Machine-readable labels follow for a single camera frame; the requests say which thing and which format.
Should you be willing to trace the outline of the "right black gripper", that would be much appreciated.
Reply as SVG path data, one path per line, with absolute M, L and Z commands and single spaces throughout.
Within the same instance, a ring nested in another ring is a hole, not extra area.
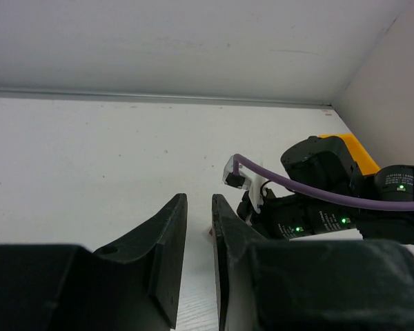
M 356 210 L 300 194 L 276 197 L 271 189 L 265 189 L 259 210 L 255 211 L 245 192 L 237 215 L 269 239 L 297 239 L 356 228 Z

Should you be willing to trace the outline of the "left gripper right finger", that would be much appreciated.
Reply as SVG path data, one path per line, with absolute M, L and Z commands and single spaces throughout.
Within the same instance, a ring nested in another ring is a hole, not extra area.
M 414 256 L 383 240 L 280 241 L 212 197 L 220 330 L 414 330 Z

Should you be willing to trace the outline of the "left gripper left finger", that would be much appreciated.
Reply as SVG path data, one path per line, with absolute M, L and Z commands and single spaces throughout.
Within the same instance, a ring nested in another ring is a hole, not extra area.
M 172 330 L 188 201 L 90 252 L 72 244 L 0 245 L 0 330 Z

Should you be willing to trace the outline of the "yellow plastic bin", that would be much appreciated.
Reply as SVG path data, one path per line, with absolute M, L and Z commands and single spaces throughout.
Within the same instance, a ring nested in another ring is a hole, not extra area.
M 374 175 L 380 171 L 380 167 L 373 160 L 364 146 L 357 140 L 354 134 L 323 134 L 319 138 L 339 137 L 341 138 L 354 161 L 358 164 L 364 176 Z

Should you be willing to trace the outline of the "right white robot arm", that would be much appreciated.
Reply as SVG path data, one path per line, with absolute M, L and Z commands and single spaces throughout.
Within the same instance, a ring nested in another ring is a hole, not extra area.
M 379 202 L 414 202 L 414 165 L 377 169 L 337 136 L 296 143 L 280 159 L 293 181 L 321 190 Z M 388 239 L 414 245 L 414 211 L 367 210 L 337 205 L 292 192 L 276 197 L 268 179 L 246 191 L 237 215 L 271 239 L 296 239 L 356 229 L 363 239 Z

